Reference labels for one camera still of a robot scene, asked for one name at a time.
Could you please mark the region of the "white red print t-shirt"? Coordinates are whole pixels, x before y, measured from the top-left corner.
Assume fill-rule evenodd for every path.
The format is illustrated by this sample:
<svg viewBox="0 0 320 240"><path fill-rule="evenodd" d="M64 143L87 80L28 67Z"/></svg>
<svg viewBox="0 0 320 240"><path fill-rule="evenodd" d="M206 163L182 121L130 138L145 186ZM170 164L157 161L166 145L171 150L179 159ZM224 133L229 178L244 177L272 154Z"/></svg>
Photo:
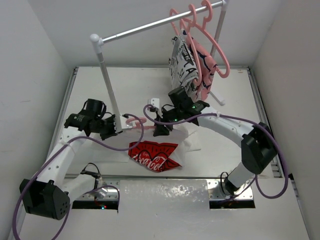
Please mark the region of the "white red print t-shirt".
<svg viewBox="0 0 320 240"><path fill-rule="evenodd" d="M154 136L155 129L144 129L141 142L126 151L115 151L94 141L87 140L95 163L127 163L130 160L146 169L160 173L183 167L186 153L200 151L197 128L190 123L173 126L169 135ZM137 143L141 129L132 128L102 142L110 147L128 149Z"/></svg>

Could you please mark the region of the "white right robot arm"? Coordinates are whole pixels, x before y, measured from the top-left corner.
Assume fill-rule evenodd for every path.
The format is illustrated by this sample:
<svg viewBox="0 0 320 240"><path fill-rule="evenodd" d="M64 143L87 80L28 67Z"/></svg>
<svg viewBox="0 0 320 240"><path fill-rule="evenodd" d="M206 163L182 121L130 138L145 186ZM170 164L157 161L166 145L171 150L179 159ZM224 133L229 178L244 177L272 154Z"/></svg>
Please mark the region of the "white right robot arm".
<svg viewBox="0 0 320 240"><path fill-rule="evenodd" d="M278 154L269 127L260 122L220 114L207 102L193 101L183 87L168 93L171 108L166 110L158 98L149 101L147 109L156 114L155 136L167 136L174 125L192 123L212 130L234 142L241 149L241 160L221 183L225 195L235 193L252 177L261 174Z"/></svg>

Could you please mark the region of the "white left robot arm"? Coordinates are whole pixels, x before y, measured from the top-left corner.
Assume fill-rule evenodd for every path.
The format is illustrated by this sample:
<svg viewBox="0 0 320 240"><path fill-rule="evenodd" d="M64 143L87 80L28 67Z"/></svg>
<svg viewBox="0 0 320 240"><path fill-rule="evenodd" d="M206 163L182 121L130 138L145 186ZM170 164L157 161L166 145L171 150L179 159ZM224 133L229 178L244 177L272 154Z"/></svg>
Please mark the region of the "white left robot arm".
<svg viewBox="0 0 320 240"><path fill-rule="evenodd" d="M99 171L82 170L69 183L64 183L64 179L77 151L90 139L90 134L99 134L102 140L116 136L115 115L103 118L106 112L107 106L102 101L89 98L79 113L67 118L60 140L41 170L19 186L28 214L61 220L74 200L98 187L102 181Z"/></svg>

